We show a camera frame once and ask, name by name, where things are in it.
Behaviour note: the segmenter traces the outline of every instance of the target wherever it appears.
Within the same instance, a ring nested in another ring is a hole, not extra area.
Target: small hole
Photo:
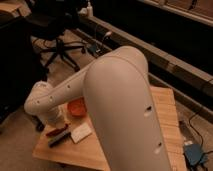
[[[147,107],[147,108],[146,108],[146,111],[145,111],[145,113],[144,113],[144,116],[145,116],[145,117],[150,116],[150,115],[152,114],[151,111],[152,111],[152,107],[151,107],[151,106]]]
[[[147,107],[147,109],[146,109],[146,111],[151,111],[151,110],[152,110],[151,106]]]
[[[160,142],[158,145],[157,145],[157,148],[155,149],[155,154],[159,154],[160,151],[161,151],[161,148],[162,148],[162,143]]]

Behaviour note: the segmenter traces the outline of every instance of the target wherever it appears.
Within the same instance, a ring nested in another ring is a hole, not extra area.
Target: chair base
[[[41,53],[53,52],[52,56],[45,63],[44,67],[47,68],[48,70],[48,66],[55,60],[57,56],[59,56],[64,62],[66,62],[69,66],[71,66],[75,72],[79,71],[80,67],[67,53],[68,50],[74,49],[81,49],[81,52],[85,53],[84,45],[65,46],[65,43],[61,39],[57,38],[55,47],[44,49],[41,51]]]

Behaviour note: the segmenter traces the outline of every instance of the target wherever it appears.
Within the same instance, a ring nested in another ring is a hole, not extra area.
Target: wire
[[[213,80],[213,78],[211,78],[211,79],[209,79],[208,81],[206,81],[205,83],[203,83],[203,84],[201,85],[201,87],[200,87],[200,91],[203,92],[205,86],[206,86],[208,83],[210,83],[212,80]],[[202,105],[202,106],[200,107],[200,109],[199,109],[197,112],[195,112],[195,114],[192,115],[192,116],[189,118],[189,126],[190,126],[190,127],[197,133],[197,135],[200,136],[200,138],[201,138],[201,143],[200,143],[201,148],[203,147],[203,142],[204,142],[203,136],[202,136],[202,135],[199,133],[199,131],[192,125],[191,121],[192,121],[193,118],[195,118],[195,116],[197,116],[197,115],[203,110],[203,108],[204,108],[204,106]]]
[[[209,80],[206,81],[203,85],[201,85],[200,91],[203,92],[205,86],[206,86],[208,83],[210,83],[212,80],[213,80],[213,78],[209,79]],[[198,110],[197,112],[195,112],[195,114],[192,115],[192,116],[189,118],[189,126],[190,126],[190,127],[197,133],[197,135],[199,135],[200,138],[201,138],[201,143],[200,143],[201,148],[203,147],[203,143],[204,143],[203,136],[202,136],[202,135],[200,134],[200,132],[192,125],[191,121],[192,121],[193,118],[195,118],[195,116],[197,116],[197,115],[203,110],[203,108],[204,108],[204,106],[201,105],[200,108],[199,108],[199,110]],[[208,155],[208,154],[211,154],[211,153],[213,153],[213,150],[212,150],[212,151],[208,151],[208,152],[204,152],[204,153],[200,156],[199,160],[196,162],[196,164],[195,164],[194,166],[199,165],[199,164],[200,164],[200,161],[203,159],[203,157],[204,157],[205,155]],[[204,169],[205,171],[208,171],[208,168],[205,167],[204,165],[203,165],[203,169]]]
[[[94,30],[94,39],[95,39],[95,46],[97,47],[97,50],[100,48],[98,47],[98,43],[97,43],[97,29],[98,29],[99,24],[97,23],[95,26],[95,30]]]
[[[197,135],[201,138],[200,146],[203,147],[203,136],[199,133],[199,131],[192,125],[191,121],[192,119],[197,116],[201,111],[203,110],[203,106],[200,107],[200,109],[189,118],[189,126],[197,133]]]

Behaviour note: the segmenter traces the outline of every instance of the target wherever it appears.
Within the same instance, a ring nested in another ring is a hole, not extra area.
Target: wooden table
[[[0,2],[0,11],[5,11],[8,13],[19,12],[18,9],[21,7],[21,4],[12,4],[9,2]]]
[[[174,171],[186,171],[173,91],[159,87],[151,87],[151,91],[172,168]],[[67,114],[64,105],[60,106],[60,109]],[[71,129],[85,121],[92,127],[89,117],[82,120],[72,118]],[[51,129],[49,126],[45,127],[33,151],[34,157],[97,170],[110,170],[93,127],[93,134],[80,143],[74,144],[67,140],[54,148],[48,147],[48,139],[45,136]]]

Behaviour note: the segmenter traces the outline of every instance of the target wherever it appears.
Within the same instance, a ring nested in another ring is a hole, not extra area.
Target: cable
[[[213,78],[211,78],[211,79],[209,79],[208,81],[206,81],[205,83],[203,83],[203,84],[201,85],[201,87],[200,87],[200,91],[203,92],[205,86],[206,86],[208,83],[210,83],[212,80],[213,80]],[[200,109],[199,109],[197,112],[195,112],[195,114],[192,115],[192,116],[189,118],[189,126],[190,126],[190,127],[197,133],[197,135],[200,136],[200,138],[201,138],[201,143],[200,143],[201,148],[203,147],[203,142],[204,142],[203,136],[202,136],[202,135],[199,133],[199,131],[192,125],[191,121],[192,121],[193,118],[195,118],[195,116],[197,116],[197,115],[203,110],[203,108],[204,108],[204,106],[202,105],[202,106],[200,107]]]
[[[205,86],[206,86],[208,83],[210,83],[212,80],[213,80],[213,78],[209,79],[209,80],[206,81],[203,85],[201,85],[200,91],[203,92]],[[201,148],[203,147],[203,143],[204,143],[203,136],[202,136],[202,135],[200,134],[200,132],[192,125],[191,121],[192,121],[193,118],[195,118],[195,116],[197,116],[197,115],[203,110],[203,108],[204,108],[204,106],[201,105],[201,106],[200,106],[200,109],[199,109],[197,112],[195,112],[195,114],[192,115],[192,116],[189,118],[189,126],[190,126],[190,127],[197,133],[197,135],[200,136],[200,138],[201,138],[201,143],[200,143]],[[208,151],[208,152],[204,152],[204,153],[201,155],[201,157],[199,158],[199,160],[196,162],[195,167],[197,167],[197,166],[200,164],[200,161],[203,159],[203,157],[204,157],[205,155],[208,155],[208,154],[211,154],[211,153],[213,153],[213,150],[212,150],[212,151]],[[203,165],[202,167],[203,167],[203,169],[204,169],[205,171],[208,171],[208,168],[207,168],[207,167],[205,167],[204,165]]]
[[[97,44],[97,29],[98,29],[98,26],[99,26],[99,24],[96,24],[95,30],[94,30],[95,46],[97,47],[97,50],[100,49],[100,48],[98,47],[98,44]]]
[[[192,3],[191,3],[191,5],[189,6],[188,10],[194,9],[194,8],[196,7],[196,5],[197,5],[197,0],[192,0]]]
[[[200,109],[189,118],[189,126],[197,133],[197,135],[201,138],[200,146],[203,147],[203,136],[199,133],[199,131],[192,125],[191,121],[192,119],[197,116],[201,111],[203,110],[203,106],[200,107]]]

